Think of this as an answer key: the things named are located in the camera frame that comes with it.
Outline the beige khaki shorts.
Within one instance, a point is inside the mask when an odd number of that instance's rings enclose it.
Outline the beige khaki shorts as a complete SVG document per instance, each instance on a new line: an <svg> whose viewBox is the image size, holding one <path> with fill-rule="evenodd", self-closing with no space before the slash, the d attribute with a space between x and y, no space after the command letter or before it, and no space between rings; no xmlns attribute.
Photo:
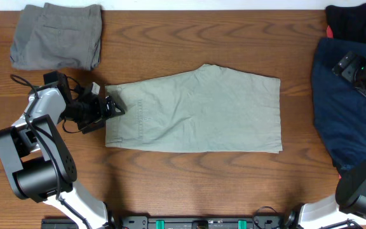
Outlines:
<svg viewBox="0 0 366 229"><path fill-rule="evenodd" d="M205 64L193 71L110 85L125 114L106 123L105 145L202 153L282 150L278 78Z"/></svg>

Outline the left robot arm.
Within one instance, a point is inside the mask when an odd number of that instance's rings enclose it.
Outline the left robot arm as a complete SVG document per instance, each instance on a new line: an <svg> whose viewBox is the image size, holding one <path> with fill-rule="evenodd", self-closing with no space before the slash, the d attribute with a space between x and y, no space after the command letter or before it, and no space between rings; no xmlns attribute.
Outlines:
<svg viewBox="0 0 366 229"><path fill-rule="evenodd" d="M73 121L87 134L125 110L110 95L101 97L96 83L71 88L71 77L58 71L44 74L42 86L14 74L10 78L30 88L24 113L0 130L0 160L14 194L66 215L42 220L41 228L121 228L105 202L78 181L76 164L57 125Z"/></svg>

